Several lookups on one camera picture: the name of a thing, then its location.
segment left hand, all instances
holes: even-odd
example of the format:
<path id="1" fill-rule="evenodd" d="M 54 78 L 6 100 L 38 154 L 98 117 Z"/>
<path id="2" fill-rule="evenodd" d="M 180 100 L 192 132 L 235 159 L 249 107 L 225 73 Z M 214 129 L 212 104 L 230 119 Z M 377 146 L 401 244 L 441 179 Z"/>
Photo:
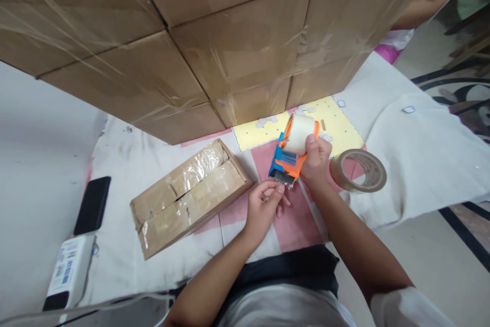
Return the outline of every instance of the left hand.
<path id="1" fill-rule="evenodd" d="M 258 247 L 264 240 L 274 216 L 281 217 L 283 206 L 291 206 L 291 202 L 284 196 L 284 190 L 284 184 L 265 180 L 250 192 L 247 221 L 242 233 L 254 247 Z"/>

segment brown tape roll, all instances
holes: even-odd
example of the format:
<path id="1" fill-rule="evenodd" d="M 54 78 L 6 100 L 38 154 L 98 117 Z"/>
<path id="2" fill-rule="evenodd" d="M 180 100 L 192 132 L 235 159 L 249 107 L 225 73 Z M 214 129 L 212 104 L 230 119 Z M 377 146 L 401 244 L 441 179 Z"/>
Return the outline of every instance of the brown tape roll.
<path id="1" fill-rule="evenodd" d="M 350 180 L 344 173 L 343 164 L 345 159 L 352 159 L 362 166 L 366 174 L 364 183 L 357 184 Z M 386 184 L 386 170 L 379 159 L 367 151 L 361 149 L 350 149 L 332 160 L 330 163 L 330 174 L 337 185 L 350 192 L 377 192 Z"/>

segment pink clothing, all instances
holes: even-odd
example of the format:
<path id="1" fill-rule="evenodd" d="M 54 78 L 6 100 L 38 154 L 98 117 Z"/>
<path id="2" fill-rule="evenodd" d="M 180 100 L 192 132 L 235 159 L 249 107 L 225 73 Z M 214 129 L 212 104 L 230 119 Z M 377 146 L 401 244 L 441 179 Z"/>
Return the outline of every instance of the pink clothing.
<path id="1" fill-rule="evenodd" d="M 374 51 L 378 53 L 386 62 L 393 64 L 396 62 L 403 50 L 398 51 L 390 45 L 379 44 Z"/>

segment packing tape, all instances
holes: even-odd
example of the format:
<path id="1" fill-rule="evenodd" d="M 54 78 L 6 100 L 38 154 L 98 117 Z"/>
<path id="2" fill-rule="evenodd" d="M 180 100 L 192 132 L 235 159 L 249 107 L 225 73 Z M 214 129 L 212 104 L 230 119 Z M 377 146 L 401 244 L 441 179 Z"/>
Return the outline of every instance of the packing tape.
<path id="1" fill-rule="evenodd" d="M 306 153 L 306 137 L 315 132 L 315 119 L 305 115 L 292 114 L 291 128 L 283 150 L 299 156 Z"/>
<path id="2" fill-rule="evenodd" d="M 344 172 L 344 161 L 354 160 L 364 169 L 366 178 L 364 183 L 357 184 L 349 179 Z M 373 193 L 379 191 L 386 184 L 386 169 L 379 159 L 367 151 L 361 149 L 350 149 L 330 163 L 330 174 L 335 183 L 350 192 Z"/>

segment person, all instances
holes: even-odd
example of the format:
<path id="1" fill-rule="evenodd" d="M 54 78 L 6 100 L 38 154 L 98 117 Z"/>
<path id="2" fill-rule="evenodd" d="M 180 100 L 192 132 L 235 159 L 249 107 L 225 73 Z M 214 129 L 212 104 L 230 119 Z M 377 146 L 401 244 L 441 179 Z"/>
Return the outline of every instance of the person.
<path id="1" fill-rule="evenodd" d="M 393 64 L 413 37 L 414 29 L 434 16 L 449 0 L 413 0 L 375 51 Z"/>
<path id="2" fill-rule="evenodd" d="M 327 181 L 331 144 L 309 135 L 306 148 L 302 179 L 376 326 L 452 326 Z M 323 244 L 245 265 L 285 206 L 283 184 L 266 180 L 255 187 L 243 230 L 190 280 L 163 326 L 355 326 L 337 300 L 338 259 Z"/>

